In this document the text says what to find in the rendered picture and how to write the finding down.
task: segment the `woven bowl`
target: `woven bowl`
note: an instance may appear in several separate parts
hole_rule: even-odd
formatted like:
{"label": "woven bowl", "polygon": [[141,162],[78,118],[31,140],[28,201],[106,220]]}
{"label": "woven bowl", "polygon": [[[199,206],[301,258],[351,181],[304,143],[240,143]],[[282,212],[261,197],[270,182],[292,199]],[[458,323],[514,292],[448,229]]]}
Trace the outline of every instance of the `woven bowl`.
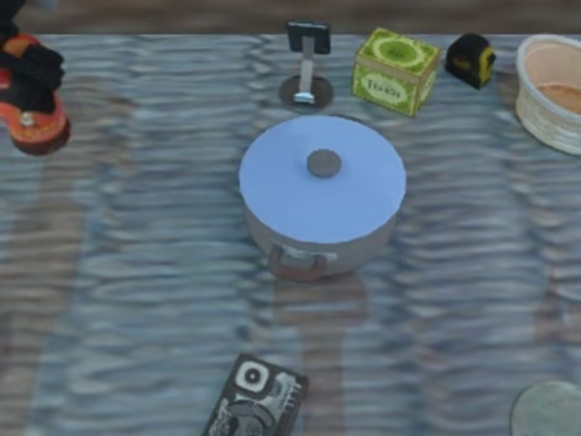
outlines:
{"label": "woven bowl", "polygon": [[581,112],[569,105],[573,94],[567,105],[547,96],[551,90],[581,96],[581,42],[557,35],[530,36],[518,48],[517,72],[517,115],[525,129],[543,144],[581,154]]}

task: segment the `yellow-green box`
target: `yellow-green box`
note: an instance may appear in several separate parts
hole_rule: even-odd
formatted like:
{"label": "yellow-green box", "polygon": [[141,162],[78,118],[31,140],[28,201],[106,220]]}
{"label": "yellow-green box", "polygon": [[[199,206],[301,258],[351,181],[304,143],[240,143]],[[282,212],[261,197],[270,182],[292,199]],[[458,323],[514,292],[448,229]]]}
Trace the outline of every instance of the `yellow-green box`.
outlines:
{"label": "yellow-green box", "polygon": [[357,52],[353,93],[413,116],[434,85],[440,55],[434,45],[376,29]]}

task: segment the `metal stand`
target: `metal stand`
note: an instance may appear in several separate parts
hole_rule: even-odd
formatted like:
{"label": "metal stand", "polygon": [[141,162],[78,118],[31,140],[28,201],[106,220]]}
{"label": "metal stand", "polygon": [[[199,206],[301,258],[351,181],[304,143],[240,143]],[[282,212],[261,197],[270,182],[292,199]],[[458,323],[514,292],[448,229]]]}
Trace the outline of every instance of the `metal stand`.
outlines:
{"label": "metal stand", "polygon": [[313,55],[315,52],[315,39],[310,36],[302,38],[302,59],[300,61],[299,91],[294,95],[293,101],[298,104],[315,104],[315,96],[312,93]]}

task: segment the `blue lid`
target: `blue lid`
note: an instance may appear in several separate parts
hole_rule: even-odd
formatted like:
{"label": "blue lid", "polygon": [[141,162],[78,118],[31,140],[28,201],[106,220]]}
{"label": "blue lid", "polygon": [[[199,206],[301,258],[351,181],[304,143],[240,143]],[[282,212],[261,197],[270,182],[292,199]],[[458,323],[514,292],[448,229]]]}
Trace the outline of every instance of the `blue lid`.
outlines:
{"label": "blue lid", "polygon": [[342,243],[368,235],[399,209],[406,172],[393,146],[338,116],[302,116],[261,134],[239,171],[246,206],[295,241]]}

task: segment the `gray pot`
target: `gray pot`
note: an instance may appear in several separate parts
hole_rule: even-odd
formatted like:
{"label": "gray pot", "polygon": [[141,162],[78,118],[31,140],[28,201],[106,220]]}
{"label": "gray pot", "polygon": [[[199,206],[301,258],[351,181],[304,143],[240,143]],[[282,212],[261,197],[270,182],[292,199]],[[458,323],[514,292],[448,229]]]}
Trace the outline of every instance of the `gray pot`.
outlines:
{"label": "gray pot", "polygon": [[[359,156],[366,152],[373,156]],[[335,116],[272,127],[249,147],[239,176],[252,239],[275,275],[298,282],[369,261],[388,241],[405,193],[405,170],[391,144]]]}

